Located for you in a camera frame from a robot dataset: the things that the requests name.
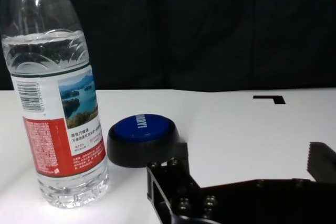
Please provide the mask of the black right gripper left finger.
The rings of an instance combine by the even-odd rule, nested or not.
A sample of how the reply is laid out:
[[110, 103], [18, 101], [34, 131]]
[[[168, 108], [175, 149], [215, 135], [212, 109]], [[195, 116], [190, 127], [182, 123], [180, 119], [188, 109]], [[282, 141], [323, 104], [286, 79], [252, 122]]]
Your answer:
[[217, 218], [218, 200], [190, 175], [188, 145], [177, 143], [166, 164], [148, 163], [147, 197], [159, 218]]

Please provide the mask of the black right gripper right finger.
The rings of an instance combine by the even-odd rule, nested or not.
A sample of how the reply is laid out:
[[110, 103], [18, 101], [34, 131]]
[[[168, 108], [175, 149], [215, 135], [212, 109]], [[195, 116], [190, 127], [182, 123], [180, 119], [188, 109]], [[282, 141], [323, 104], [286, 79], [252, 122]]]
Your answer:
[[322, 142], [310, 142], [307, 172], [316, 182], [335, 182], [335, 151]]

